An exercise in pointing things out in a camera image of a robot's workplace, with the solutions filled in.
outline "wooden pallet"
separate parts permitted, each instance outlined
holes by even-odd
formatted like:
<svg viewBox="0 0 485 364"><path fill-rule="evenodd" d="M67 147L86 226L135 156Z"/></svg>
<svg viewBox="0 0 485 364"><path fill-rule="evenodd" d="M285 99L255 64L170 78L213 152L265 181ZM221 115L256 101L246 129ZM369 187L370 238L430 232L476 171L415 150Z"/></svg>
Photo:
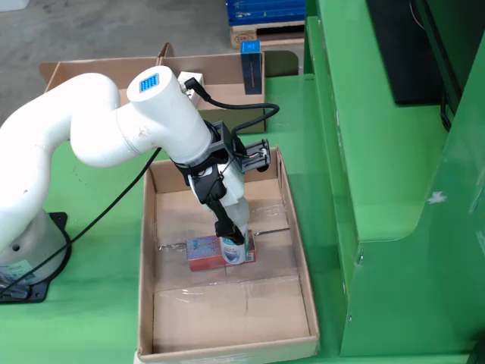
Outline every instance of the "wooden pallet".
<svg viewBox="0 0 485 364"><path fill-rule="evenodd" d="M244 40L261 40L262 46L281 46L304 42L304 20L280 23L235 25L230 27L230 42L233 48L240 49Z"/></svg>

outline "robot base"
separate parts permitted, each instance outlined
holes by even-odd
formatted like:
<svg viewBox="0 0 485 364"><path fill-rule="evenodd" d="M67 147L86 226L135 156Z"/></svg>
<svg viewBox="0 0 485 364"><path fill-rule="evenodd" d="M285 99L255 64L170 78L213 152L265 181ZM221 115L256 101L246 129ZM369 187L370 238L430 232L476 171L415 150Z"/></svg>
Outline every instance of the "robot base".
<svg viewBox="0 0 485 364"><path fill-rule="evenodd" d="M53 220L55 225L61 230L66 243L70 242L69 235L65 231L66 223L67 223L67 214L65 212L51 212L48 214L50 218ZM40 303L47 297L47 291L49 289L49 285L51 281L56 278L59 273L62 272L64 267L66 266L67 262L69 261L70 254L72 252L72 246L69 246L66 249L66 253L64 255L64 259L62 259L62 263L58 266L58 268L46 279L43 281L32 284L30 286L26 285L16 285L8 291L8 293L4 293L0 297L0 304L3 303ZM6 283L2 283L0 281L0 288L6 287Z"/></svg>

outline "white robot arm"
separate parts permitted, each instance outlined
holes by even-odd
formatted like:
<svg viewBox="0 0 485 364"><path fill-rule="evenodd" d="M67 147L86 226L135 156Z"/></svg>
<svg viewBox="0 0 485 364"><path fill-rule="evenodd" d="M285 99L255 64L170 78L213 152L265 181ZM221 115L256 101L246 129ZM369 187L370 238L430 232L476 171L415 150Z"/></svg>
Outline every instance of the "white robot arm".
<svg viewBox="0 0 485 364"><path fill-rule="evenodd" d="M219 131L208 127L165 66L137 76L127 89L127 98L130 103L120 107L119 90L109 78L82 74L27 103L6 120L0 128L0 266L18 260L12 256L12 247L25 243L26 235L32 240L30 230L35 222L45 220L42 204L49 190L52 153L69 139L76 156L94 167L118 165L151 149L164 148L201 203L218 220L224 220L220 221L222 228L216 222L221 239L235 228L239 238L227 237L237 246L244 243L240 237L247 238L249 208L243 172L255 168L245 167L244 159L251 152L258 156L256 166L268 165L268 143L252 146L243 155L235 153L225 126L220 125ZM208 185L211 175L213 182ZM232 221L236 225L228 227ZM39 256L37 249L30 252ZM231 254L225 256L228 262L244 261ZM40 255L38 259L43 259L48 252ZM37 283L48 274L24 283Z"/></svg>

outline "blue box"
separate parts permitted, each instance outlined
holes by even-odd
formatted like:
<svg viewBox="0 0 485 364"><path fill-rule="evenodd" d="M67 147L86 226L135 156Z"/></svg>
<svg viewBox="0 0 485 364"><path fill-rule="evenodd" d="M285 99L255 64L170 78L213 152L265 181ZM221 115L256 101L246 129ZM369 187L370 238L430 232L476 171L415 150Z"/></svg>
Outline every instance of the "blue box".
<svg viewBox="0 0 485 364"><path fill-rule="evenodd" d="M305 19L305 0L226 0L230 26Z"/></svg>
<svg viewBox="0 0 485 364"><path fill-rule="evenodd" d="M261 95L263 92L261 42L245 40L241 42L242 76L246 95Z"/></svg>

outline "open cardboard box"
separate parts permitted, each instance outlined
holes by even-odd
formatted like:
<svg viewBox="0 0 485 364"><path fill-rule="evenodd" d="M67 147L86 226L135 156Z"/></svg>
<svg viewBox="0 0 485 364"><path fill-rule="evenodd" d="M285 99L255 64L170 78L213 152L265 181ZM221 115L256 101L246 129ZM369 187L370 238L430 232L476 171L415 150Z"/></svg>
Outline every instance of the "open cardboard box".
<svg viewBox="0 0 485 364"><path fill-rule="evenodd" d="M214 219L171 161L145 174L139 279L141 362L277 362L315 355L319 327L283 158L246 174L254 263L192 272L185 240Z"/></svg>
<svg viewBox="0 0 485 364"><path fill-rule="evenodd" d="M291 60L284 56L280 58L282 64L291 67ZM120 89L121 105L129 102L127 87L133 78L142 71L155 65L166 65L178 77L181 71L197 72L204 75L205 88L213 99L235 105L264 102L264 53L262 57L262 94L246 95L244 90L243 66L241 55L206 55L191 57L175 57L170 43L165 43L156 57L138 58L106 58L82 61L46 62L39 66L39 71L47 83L45 92L59 86L61 83L79 74L96 72L111 78ZM210 122L224 121L229 130L236 125L250 121L264 114L264 109L226 110L213 106L201 100L197 109L201 116ZM241 130L240 133L264 133L266 121Z"/></svg>

